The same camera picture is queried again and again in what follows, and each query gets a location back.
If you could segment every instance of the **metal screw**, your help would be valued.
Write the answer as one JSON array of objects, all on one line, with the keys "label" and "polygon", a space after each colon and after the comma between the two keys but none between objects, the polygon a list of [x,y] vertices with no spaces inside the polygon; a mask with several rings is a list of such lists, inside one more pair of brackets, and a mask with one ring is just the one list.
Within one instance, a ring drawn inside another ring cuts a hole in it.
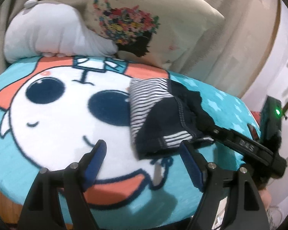
[{"label": "metal screw", "polygon": [[217,165],[215,163],[208,163],[208,167],[210,169],[215,169],[217,167]]},{"label": "metal screw", "polygon": [[47,168],[41,168],[40,169],[40,173],[41,174],[45,174],[47,172],[47,170],[48,170]]},{"label": "metal screw", "polygon": [[76,169],[76,168],[78,168],[78,163],[72,163],[72,164],[70,165],[70,167],[71,167],[72,169]]},{"label": "metal screw", "polygon": [[247,169],[244,168],[244,167],[241,167],[239,170],[240,170],[240,172],[243,173],[243,174],[245,174],[245,173],[247,172]]}]

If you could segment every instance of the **beige pillow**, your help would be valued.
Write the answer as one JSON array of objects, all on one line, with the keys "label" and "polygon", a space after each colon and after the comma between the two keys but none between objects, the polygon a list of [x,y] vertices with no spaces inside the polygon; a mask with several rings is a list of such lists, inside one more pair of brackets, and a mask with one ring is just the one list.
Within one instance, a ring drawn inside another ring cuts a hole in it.
[{"label": "beige pillow", "polygon": [[119,58],[165,69],[224,19],[203,0],[89,0],[85,18]]}]

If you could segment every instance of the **blue gripper pad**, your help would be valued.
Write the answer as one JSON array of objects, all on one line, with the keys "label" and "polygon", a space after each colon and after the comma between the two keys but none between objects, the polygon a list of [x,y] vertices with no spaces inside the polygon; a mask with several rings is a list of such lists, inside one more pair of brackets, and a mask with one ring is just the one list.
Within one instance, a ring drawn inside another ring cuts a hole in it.
[{"label": "blue gripper pad", "polygon": [[85,154],[81,159],[81,161],[84,159],[84,163],[89,162],[87,168],[84,170],[83,173],[84,177],[84,182],[82,183],[83,191],[86,191],[89,187],[94,185],[95,179],[101,168],[106,153],[107,153],[106,142],[103,140],[99,140],[94,146],[93,150],[90,153]]},{"label": "blue gripper pad", "polygon": [[206,160],[202,154],[196,153],[195,151],[192,155],[190,152],[191,148],[192,146],[187,141],[182,141],[179,146],[179,153],[191,178],[193,186],[198,188],[200,191],[203,191],[204,183],[206,180],[205,174],[203,174],[203,171],[205,172],[205,163],[199,163],[199,166],[194,160],[194,157],[198,156],[201,159],[201,162],[203,162],[203,160],[205,162]]}]

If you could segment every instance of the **beige curtain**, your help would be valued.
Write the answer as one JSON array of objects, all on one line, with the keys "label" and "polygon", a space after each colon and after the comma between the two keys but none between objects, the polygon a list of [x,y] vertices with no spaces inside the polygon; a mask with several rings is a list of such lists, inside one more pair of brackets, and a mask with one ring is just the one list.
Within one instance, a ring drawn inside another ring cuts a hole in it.
[{"label": "beige curtain", "polygon": [[[0,73],[6,68],[2,53],[6,26],[25,1],[5,0],[0,9]],[[56,1],[69,4],[83,14],[87,0]],[[205,1],[225,16],[225,23],[207,31],[170,70],[242,96],[269,54],[278,0]]]}]

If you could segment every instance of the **cartoon dog face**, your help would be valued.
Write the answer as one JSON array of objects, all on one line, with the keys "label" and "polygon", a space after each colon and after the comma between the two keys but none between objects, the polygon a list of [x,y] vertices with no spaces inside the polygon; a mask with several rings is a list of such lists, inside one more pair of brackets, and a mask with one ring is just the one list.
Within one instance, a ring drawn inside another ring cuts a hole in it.
[{"label": "cartoon dog face", "polygon": [[24,155],[49,170],[61,170],[78,162],[103,139],[108,150],[97,183],[137,177],[139,184],[145,180],[152,187],[160,185],[168,168],[165,162],[139,161],[131,147],[131,77],[110,70],[91,71],[89,65],[100,63],[87,62],[84,68],[36,68],[11,99],[0,135],[4,137],[11,131]]}]

